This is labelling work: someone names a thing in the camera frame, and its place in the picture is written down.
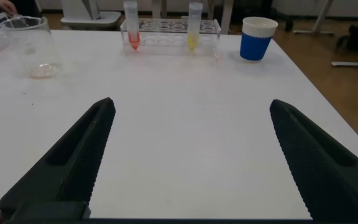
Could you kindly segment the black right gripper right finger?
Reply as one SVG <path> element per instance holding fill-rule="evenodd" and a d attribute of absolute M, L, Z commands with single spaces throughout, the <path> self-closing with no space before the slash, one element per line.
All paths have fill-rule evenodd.
<path fill-rule="evenodd" d="M 316 222 L 358 222 L 358 157 L 294 106 L 270 115 L 293 180 Z"/>

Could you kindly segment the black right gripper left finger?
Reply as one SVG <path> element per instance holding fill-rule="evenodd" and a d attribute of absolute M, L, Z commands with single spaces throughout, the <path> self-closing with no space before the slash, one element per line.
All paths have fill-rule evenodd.
<path fill-rule="evenodd" d="M 85 114 L 0 199 L 5 220 L 81 220 L 116 109 L 105 98 Z"/>

